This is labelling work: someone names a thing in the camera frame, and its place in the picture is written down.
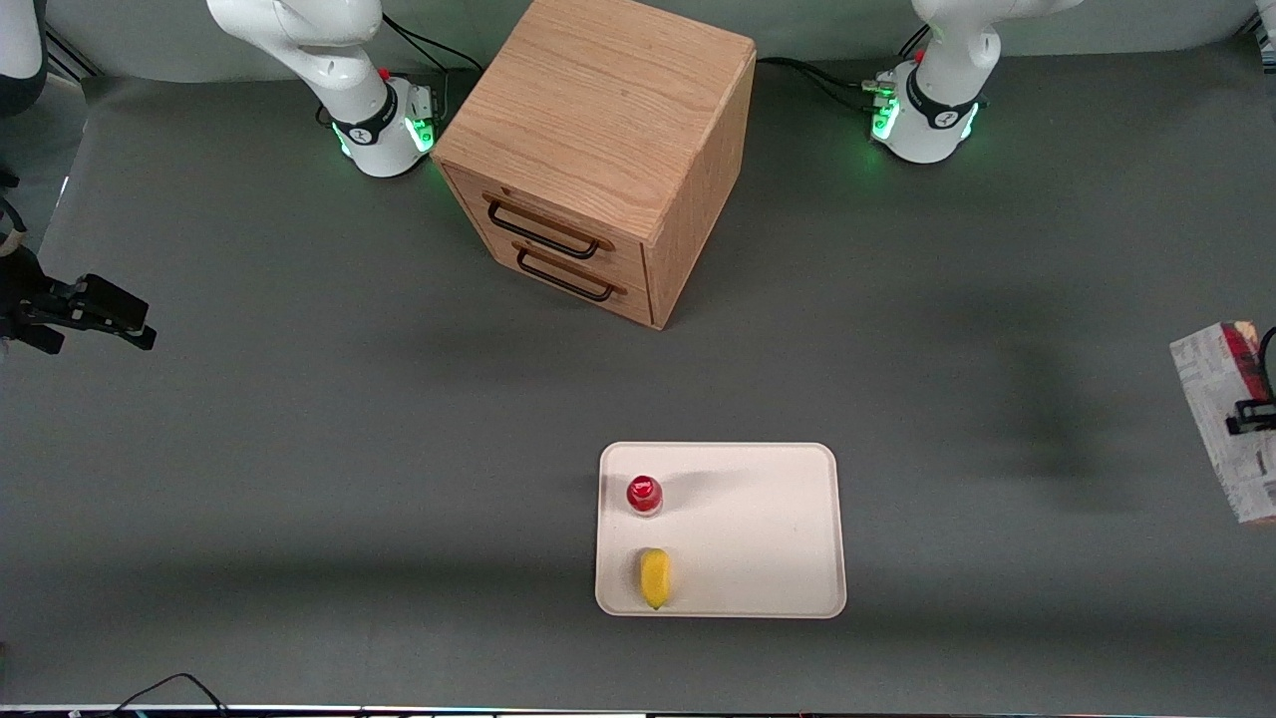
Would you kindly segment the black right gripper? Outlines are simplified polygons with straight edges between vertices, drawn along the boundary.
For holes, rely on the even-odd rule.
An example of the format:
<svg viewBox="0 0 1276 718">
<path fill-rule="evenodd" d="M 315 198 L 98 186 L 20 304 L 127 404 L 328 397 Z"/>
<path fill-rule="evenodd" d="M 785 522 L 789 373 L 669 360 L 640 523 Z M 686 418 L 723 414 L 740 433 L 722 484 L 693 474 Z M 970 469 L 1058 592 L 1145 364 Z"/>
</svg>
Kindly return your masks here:
<svg viewBox="0 0 1276 718">
<path fill-rule="evenodd" d="M 154 349 L 157 332 L 147 325 L 151 305 L 144 300 L 100 274 L 82 274 L 70 283 L 52 281 L 24 245 L 3 255 L 3 341 L 19 341 L 41 353 L 59 355 L 65 335 L 45 323 L 50 315 L 59 318 L 65 309 L 73 330 L 108 333 L 138 349 Z"/>
</svg>

